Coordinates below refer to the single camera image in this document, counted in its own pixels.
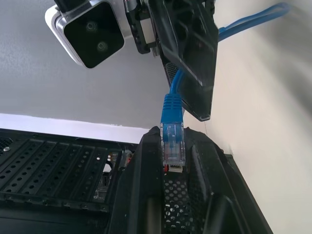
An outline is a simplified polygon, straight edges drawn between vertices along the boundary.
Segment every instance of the webcam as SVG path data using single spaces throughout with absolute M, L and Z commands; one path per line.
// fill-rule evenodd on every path
M 94 68 L 124 46 L 124 37 L 109 2 L 55 0 L 45 21 L 70 57 Z

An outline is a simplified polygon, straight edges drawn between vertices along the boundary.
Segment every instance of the white wall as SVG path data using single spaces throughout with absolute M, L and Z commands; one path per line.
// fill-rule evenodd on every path
M 218 46 L 207 134 L 232 152 L 275 234 L 311 233 L 312 3 Z M 216 1 L 225 26 L 274 1 Z
M 123 0 L 110 0 L 124 36 Z M 3 0 L 0 7 L 0 112 L 151 128 L 168 82 L 160 58 L 133 38 L 94 69 L 78 66 L 44 20 L 53 0 Z

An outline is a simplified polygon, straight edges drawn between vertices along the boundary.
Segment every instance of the black plastic housing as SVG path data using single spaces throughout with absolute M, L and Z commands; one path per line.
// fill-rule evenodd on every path
M 157 47 L 169 85 L 182 69 L 183 108 L 200 121 L 209 120 L 218 43 L 214 0 L 127 0 L 125 11 L 137 50 L 146 54 Z M 156 42 L 146 44 L 140 21 L 149 17 Z
M 218 29 L 197 0 L 149 0 L 164 56 L 205 87 L 213 87 Z
M 271 234 L 233 157 L 203 133 L 184 134 L 182 173 L 162 172 L 159 128 L 143 136 L 119 179 L 108 233 Z

